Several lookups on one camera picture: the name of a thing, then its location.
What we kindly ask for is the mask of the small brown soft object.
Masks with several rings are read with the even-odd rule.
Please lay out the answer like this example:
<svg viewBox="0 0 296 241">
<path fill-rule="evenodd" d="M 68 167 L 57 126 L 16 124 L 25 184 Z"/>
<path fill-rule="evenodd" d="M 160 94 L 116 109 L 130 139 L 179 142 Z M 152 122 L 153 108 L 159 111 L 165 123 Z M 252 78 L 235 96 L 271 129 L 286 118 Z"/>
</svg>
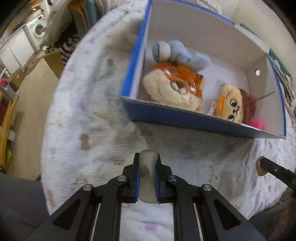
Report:
<svg viewBox="0 0 296 241">
<path fill-rule="evenodd" d="M 263 168 L 261 168 L 261 166 L 260 166 L 261 160 L 264 158 L 265 158 L 265 156 L 261 156 L 256 161 L 256 171 L 257 171 L 258 176 L 264 176 L 267 174 L 267 171 L 264 170 Z"/>
</svg>

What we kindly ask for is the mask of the pink soft toy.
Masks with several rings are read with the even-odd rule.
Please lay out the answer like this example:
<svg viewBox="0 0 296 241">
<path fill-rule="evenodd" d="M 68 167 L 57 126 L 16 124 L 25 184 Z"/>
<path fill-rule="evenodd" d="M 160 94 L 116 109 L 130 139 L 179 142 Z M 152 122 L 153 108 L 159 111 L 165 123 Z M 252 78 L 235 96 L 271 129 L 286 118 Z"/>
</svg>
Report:
<svg viewBox="0 0 296 241">
<path fill-rule="evenodd" d="M 259 130 L 264 130 L 264 122 L 262 120 L 251 120 L 250 124 L 251 127 L 259 129 Z"/>
</svg>

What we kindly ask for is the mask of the small beige soft object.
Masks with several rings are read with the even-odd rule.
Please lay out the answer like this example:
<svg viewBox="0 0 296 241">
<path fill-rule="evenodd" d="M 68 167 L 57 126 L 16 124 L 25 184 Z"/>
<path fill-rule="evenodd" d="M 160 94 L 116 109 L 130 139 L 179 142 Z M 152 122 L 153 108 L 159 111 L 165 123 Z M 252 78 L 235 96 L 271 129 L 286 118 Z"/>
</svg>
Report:
<svg viewBox="0 0 296 241">
<path fill-rule="evenodd" d="M 142 202 L 156 204 L 155 167 L 159 153 L 143 150 L 139 154 L 140 186 L 139 199 Z"/>
</svg>

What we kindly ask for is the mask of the yellow brown hedgehog plush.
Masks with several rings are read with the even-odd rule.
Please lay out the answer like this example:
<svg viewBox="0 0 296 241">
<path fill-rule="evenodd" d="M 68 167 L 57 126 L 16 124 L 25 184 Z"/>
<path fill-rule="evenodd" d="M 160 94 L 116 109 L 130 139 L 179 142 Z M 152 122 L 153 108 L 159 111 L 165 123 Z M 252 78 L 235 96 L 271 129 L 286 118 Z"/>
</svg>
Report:
<svg viewBox="0 0 296 241">
<path fill-rule="evenodd" d="M 220 91 L 216 116 L 226 121 L 250 125 L 257 110 L 257 101 L 252 94 L 226 84 Z"/>
</svg>

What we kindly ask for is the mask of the orange fox plush head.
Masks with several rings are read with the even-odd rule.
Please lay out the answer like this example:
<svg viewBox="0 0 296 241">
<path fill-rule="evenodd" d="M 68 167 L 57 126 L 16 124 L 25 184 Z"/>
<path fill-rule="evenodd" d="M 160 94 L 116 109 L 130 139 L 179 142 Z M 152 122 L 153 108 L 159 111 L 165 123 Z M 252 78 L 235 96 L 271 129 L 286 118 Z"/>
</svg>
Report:
<svg viewBox="0 0 296 241">
<path fill-rule="evenodd" d="M 185 65 L 158 63 L 143 77 L 142 83 L 154 102 L 189 111 L 201 109 L 205 78 Z"/>
</svg>

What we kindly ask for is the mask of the light blue plush toy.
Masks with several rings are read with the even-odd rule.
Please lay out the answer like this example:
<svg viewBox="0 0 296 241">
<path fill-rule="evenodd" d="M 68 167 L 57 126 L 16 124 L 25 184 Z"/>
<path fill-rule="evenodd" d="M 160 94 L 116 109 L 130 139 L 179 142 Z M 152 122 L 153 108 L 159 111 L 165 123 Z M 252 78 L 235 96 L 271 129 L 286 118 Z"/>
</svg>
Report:
<svg viewBox="0 0 296 241">
<path fill-rule="evenodd" d="M 185 65 L 194 72 L 203 70 L 211 63 L 210 58 L 199 52 L 191 52 L 181 41 L 158 41 L 152 47 L 152 57 L 156 63 L 172 62 Z"/>
</svg>

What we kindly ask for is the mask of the white patterned bed quilt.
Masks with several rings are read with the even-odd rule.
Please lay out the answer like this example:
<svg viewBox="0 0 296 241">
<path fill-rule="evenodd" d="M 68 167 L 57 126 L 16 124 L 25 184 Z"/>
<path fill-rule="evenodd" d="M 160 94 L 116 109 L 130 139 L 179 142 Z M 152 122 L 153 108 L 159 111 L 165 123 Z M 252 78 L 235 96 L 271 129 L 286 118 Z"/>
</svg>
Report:
<svg viewBox="0 0 296 241">
<path fill-rule="evenodd" d="M 286 185 L 259 177 L 255 162 L 266 156 L 295 170 L 295 129 L 287 137 L 246 139 L 183 128 L 133 123 L 119 98 L 132 46 L 125 33 L 142 23 L 146 1 L 118 1 L 81 40 L 53 96 L 41 154 L 49 214 L 80 187 L 106 184 L 136 152 L 154 149 L 173 173 L 192 185 L 211 184 L 246 218 L 278 202 Z"/>
</svg>

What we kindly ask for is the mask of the black white knitted blanket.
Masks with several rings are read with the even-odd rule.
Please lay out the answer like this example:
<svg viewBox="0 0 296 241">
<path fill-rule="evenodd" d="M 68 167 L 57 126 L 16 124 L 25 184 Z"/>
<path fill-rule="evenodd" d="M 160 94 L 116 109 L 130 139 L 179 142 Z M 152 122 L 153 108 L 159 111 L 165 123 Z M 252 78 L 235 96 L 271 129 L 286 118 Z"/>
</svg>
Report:
<svg viewBox="0 0 296 241">
<path fill-rule="evenodd" d="M 274 57 L 269 56 L 269 58 L 271 60 L 271 63 L 273 64 L 273 67 L 276 70 L 277 76 L 280 79 L 280 83 L 284 89 L 287 102 L 289 105 L 292 105 L 293 101 L 295 100 L 295 94 L 292 90 L 292 80 L 290 79 L 290 77 L 288 75 L 286 75 L 282 71 L 279 62 Z"/>
</svg>

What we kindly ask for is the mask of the yellow wooden rack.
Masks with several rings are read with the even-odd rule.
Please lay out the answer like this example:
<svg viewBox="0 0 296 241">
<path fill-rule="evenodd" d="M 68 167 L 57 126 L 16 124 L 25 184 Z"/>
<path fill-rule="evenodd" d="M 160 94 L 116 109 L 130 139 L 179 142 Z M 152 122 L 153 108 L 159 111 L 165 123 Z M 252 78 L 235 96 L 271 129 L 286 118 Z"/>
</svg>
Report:
<svg viewBox="0 0 296 241">
<path fill-rule="evenodd" d="M 4 114 L 4 119 L 1 125 L 1 156 L 0 156 L 0 162 L 1 162 L 1 173 L 7 174 L 7 168 L 5 165 L 5 157 L 6 157 L 6 143 L 10 131 L 10 124 L 11 124 L 11 118 L 13 116 L 13 113 L 16 109 L 16 105 L 18 103 L 20 96 L 17 95 L 13 101 L 9 101 L 8 107 L 6 109 L 6 112 Z"/>
</svg>

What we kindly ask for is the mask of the cardboard box on floor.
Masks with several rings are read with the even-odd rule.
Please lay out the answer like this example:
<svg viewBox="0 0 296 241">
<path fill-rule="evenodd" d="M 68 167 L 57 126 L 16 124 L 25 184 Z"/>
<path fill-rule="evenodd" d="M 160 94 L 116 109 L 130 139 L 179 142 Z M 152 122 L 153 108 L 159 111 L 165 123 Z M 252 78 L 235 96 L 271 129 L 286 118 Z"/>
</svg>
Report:
<svg viewBox="0 0 296 241">
<path fill-rule="evenodd" d="M 22 84 L 25 76 L 26 73 L 24 72 L 24 70 L 22 68 L 18 68 L 14 74 L 10 75 L 7 78 L 6 81 L 13 90 L 17 91 L 20 88 L 20 85 Z"/>
</svg>

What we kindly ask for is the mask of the wooden side table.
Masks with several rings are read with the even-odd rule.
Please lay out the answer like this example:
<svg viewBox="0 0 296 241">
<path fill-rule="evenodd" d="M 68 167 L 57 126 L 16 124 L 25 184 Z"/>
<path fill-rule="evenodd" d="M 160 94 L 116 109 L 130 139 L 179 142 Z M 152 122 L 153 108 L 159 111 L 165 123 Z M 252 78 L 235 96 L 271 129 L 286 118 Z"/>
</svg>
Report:
<svg viewBox="0 0 296 241">
<path fill-rule="evenodd" d="M 29 75 L 34 68 L 37 66 L 40 60 L 44 59 L 48 66 L 51 68 L 53 73 L 59 79 L 61 77 L 62 71 L 64 69 L 64 63 L 62 61 L 61 49 L 54 50 L 45 54 L 44 52 L 40 52 L 38 54 L 34 54 L 27 62 L 25 75 Z"/>
</svg>

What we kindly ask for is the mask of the black white striped cloth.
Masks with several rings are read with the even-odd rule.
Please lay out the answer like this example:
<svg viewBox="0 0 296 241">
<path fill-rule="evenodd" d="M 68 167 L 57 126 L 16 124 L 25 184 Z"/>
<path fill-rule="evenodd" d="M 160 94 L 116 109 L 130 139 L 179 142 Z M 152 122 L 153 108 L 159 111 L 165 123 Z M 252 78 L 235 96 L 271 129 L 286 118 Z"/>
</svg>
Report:
<svg viewBox="0 0 296 241">
<path fill-rule="evenodd" d="M 64 65 L 66 65 L 67 61 L 71 57 L 72 53 L 74 52 L 75 48 L 80 42 L 80 38 L 78 34 L 74 34 L 71 37 L 69 37 L 64 42 L 57 41 L 53 43 L 52 45 L 45 48 L 45 53 L 51 53 L 53 51 L 59 50 L 61 53 L 62 62 Z"/>
</svg>

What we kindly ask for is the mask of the white kitchen cabinet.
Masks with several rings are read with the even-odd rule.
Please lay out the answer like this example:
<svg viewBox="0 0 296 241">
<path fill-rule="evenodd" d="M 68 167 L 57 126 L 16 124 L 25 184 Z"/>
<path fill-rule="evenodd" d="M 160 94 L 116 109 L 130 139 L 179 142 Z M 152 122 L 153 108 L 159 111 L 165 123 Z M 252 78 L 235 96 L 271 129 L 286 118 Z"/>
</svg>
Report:
<svg viewBox="0 0 296 241">
<path fill-rule="evenodd" d="M 11 35 L 1 46 L 1 61 L 10 74 L 24 67 L 33 54 L 34 49 L 23 28 Z"/>
</svg>

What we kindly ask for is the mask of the white washing machine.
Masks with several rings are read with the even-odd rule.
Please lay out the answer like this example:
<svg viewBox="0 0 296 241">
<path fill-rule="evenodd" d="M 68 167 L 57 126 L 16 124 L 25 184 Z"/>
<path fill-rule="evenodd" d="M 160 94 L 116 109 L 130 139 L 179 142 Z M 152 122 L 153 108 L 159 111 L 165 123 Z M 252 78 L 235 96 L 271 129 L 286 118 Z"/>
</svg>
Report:
<svg viewBox="0 0 296 241">
<path fill-rule="evenodd" d="M 47 23 L 43 14 L 26 23 L 23 30 L 32 46 L 39 48 L 45 35 L 44 28 L 46 26 Z"/>
</svg>

